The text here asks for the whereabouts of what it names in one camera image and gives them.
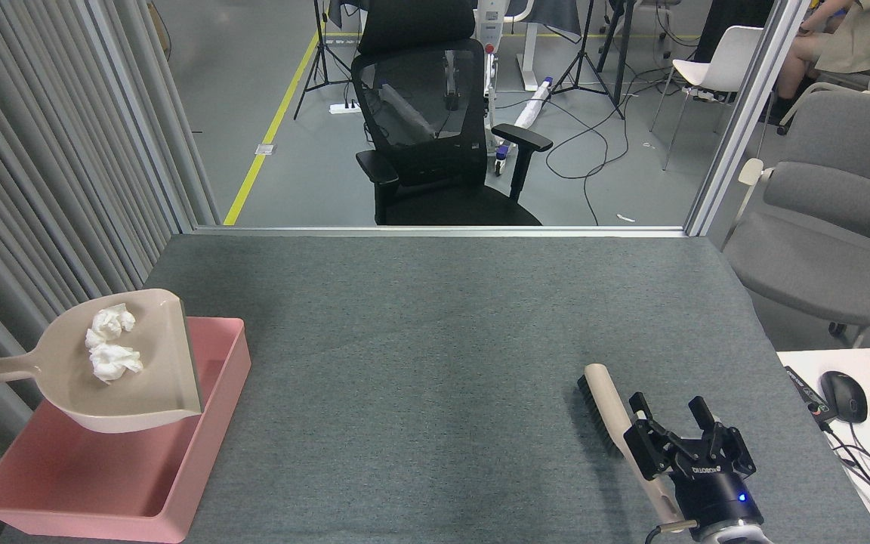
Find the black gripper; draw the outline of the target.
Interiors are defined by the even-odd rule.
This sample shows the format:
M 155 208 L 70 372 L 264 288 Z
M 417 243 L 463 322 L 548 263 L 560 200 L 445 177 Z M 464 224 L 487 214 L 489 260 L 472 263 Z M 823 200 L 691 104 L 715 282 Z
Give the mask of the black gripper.
M 674 467 L 677 456 L 696 461 L 690 442 L 653 420 L 642 392 L 635 392 L 628 402 L 635 420 L 624 439 L 643 479 L 652 480 Z M 669 476 L 683 519 L 695 523 L 691 537 L 763 539 L 764 517 L 745 485 L 756 465 L 742 434 L 719 421 L 702 396 L 690 401 L 690 411 L 702 431 L 700 467 L 677 465 Z

